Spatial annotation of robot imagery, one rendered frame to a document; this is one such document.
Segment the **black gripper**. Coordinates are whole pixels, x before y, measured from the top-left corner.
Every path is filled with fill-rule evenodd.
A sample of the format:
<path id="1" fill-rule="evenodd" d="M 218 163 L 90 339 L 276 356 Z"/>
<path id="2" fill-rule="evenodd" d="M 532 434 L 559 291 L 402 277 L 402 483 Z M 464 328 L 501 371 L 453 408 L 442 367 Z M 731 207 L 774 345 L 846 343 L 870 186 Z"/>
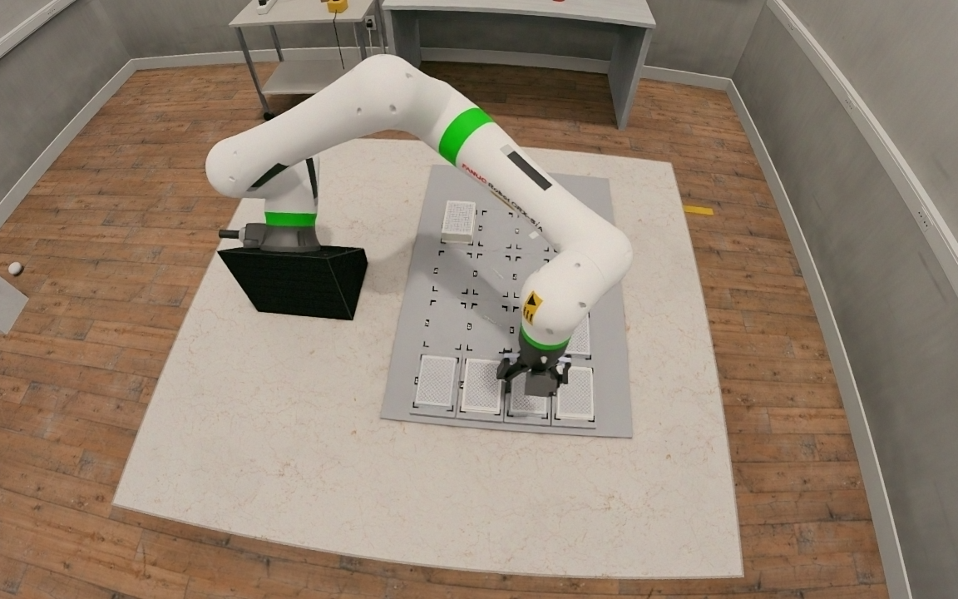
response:
<path id="1" fill-rule="evenodd" d="M 517 360 L 514 363 L 514 360 Z M 514 364 L 512 364 L 514 363 Z M 562 374 L 556 370 L 555 365 L 560 363 L 562 367 Z M 512 364 L 512 365 L 510 365 Z M 554 365 L 554 367 L 552 367 Z M 556 379 L 556 389 L 559 389 L 560 384 L 569 384 L 569 370 L 571 367 L 571 355 L 566 355 L 564 357 L 558 358 L 554 363 L 537 363 L 535 360 L 532 360 L 527 357 L 522 350 L 518 350 L 517 354 L 513 354 L 510 350 L 503 350 L 503 358 L 501 364 L 498 365 L 496 371 L 496 379 L 501 379 L 503 382 L 506 382 L 505 394 L 508 394 L 511 379 L 516 378 L 516 376 L 521 373 L 525 373 L 530 370 L 530 368 L 535 370 L 546 370 L 547 373 L 551 373 L 551 379 Z M 506 373 L 506 374 L 505 374 Z M 562 380 L 563 375 L 563 380 Z"/>

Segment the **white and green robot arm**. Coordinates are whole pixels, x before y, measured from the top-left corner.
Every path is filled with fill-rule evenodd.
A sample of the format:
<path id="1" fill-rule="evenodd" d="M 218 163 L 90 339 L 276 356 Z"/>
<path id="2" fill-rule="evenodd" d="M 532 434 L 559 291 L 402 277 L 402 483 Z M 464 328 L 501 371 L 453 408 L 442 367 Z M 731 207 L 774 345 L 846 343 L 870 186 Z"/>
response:
<path id="1" fill-rule="evenodd" d="M 472 100 L 403 58 L 365 58 L 288 112 L 218 141 L 205 164 L 210 185 L 228 197 L 264 200 L 266 219 L 265 225 L 220 229 L 218 236 L 239 239 L 243 249 L 320 250 L 319 152 L 388 129 L 417 136 L 554 247 L 554 260 L 522 285 L 518 342 L 537 363 L 561 358 L 572 330 L 629 272 L 631 243 L 558 185 Z"/>

